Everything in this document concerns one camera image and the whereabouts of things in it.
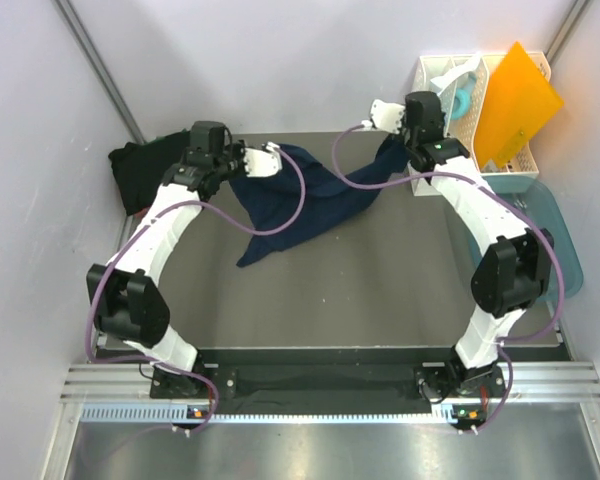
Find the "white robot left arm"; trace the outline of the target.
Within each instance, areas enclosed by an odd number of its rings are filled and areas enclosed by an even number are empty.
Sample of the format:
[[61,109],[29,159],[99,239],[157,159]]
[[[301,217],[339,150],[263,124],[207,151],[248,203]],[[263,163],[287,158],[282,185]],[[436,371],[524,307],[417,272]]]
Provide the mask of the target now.
[[228,127],[197,121],[179,161],[158,184],[156,196],[128,242],[106,264],[87,273],[90,298],[87,335],[117,338],[172,374],[185,396],[206,387],[197,349],[170,325],[170,310],[158,285],[162,271],[202,202],[220,184],[244,171],[245,146],[235,144]]

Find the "navy blue t shirt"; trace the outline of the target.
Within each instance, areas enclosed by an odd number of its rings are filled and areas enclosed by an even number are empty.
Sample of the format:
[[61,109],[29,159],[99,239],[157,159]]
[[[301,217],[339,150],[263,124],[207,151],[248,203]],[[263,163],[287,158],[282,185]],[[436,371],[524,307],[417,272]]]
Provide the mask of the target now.
[[298,165],[305,186],[288,164],[273,177],[236,178],[229,185],[258,231],[281,226],[295,213],[300,196],[304,205],[297,219],[271,236],[252,236],[236,266],[250,266],[274,252],[309,241],[368,209],[377,190],[359,190],[342,182],[302,147],[284,144],[282,149]]

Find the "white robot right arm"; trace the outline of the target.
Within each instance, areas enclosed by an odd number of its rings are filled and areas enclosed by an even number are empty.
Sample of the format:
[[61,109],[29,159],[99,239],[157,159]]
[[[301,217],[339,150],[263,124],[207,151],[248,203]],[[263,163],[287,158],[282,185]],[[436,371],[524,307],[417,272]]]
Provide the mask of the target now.
[[492,374],[497,346],[543,296],[550,280],[553,238],[532,227],[499,198],[469,150],[445,135],[445,114],[431,91],[406,95],[400,133],[413,175],[439,193],[472,234],[482,255],[470,281],[475,308],[434,385],[467,396]]

